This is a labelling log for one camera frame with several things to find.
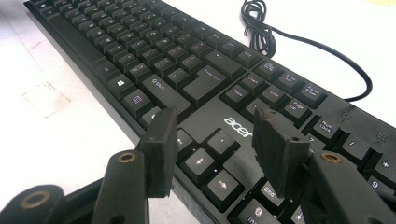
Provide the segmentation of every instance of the black keyboard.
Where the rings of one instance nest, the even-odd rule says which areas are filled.
[[[173,191],[203,223],[304,223],[279,199],[251,147],[256,106],[341,153],[395,209],[396,130],[283,65],[159,0],[24,3],[125,122],[142,136],[175,107]],[[67,223],[90,220],[100,180],[66,196]]]

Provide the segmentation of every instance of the black plastic part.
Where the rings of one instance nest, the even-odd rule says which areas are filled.
[[[92,224],[149,223],[145,166],[140,151],[122,151],[110,158]]]
[[[318,194],[330,223],[396,223],[394,213],[345,157],[315,153],[309,162],[309,174],[320,189]]]
[[[175,108],[166,108],[155,115],[136,150],[142,151],[148,162],[148,197],[168,196],[178,153]]]
[[[64,192],[53,185],[36,186],[13,198],[0,213],[0,223],[57,224],[65,215]]]
[[[279,198],[298,199],[298,171],[309,156],[310,142],[293,124],[268,108],[256,108],[252,146],[256,159]]]

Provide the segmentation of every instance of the black cable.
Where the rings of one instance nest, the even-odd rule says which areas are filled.
[[[349,59],[347,56],[340,53],[339,51],[320,44],[319,42],[299,37],[297,35],[289,35],[276,29],[275,27],[265,24],[264,20],[266,13],[267,6],[262,0],[245,0],[244,5],[242,5],[241,7],[242,18],[246,25],[245,35],[248,34],[248,31],[251,32],[250,47],[252,49],[255,49],[258,52],[266,55],[267,57],[272,58],[276,53],[276,41],[272,34],[273,31],[287,38],[298,40],[306,44],[315,46],[319,49],[323,49],[351,66],[356,72],[358,72],[358,74],[363,78],[364,82],[366,83],[366,91],[363,94],[347,98],[345,99],[346,101],[358,101],[370,94],[373,89],[373,82],[370,77],[363,71],[363,69],[361,69],[361,67],[358,66],[355,62],[353,62],[351,59]]]

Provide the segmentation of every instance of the white surface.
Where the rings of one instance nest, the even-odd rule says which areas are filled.
[[[58,185],[65,194],[80,189],[103,176],[111,155],[138,141],[107,114],[100,94],[37,29],[22,2],[0,0],[0,210],[36,185]],[[166,2],[248,43],[239,17],[242,0]],[[333,47],[359,64],[374,89],[354,105],[396,127],[396,6],[366,0],[265,2],[266,23]],[[279,35],[276,42],[274,60],[301,76],[343,98],[363,92],[362,79],[332,55]],[[193,222],[176,197],[150,205],[152,223]]]

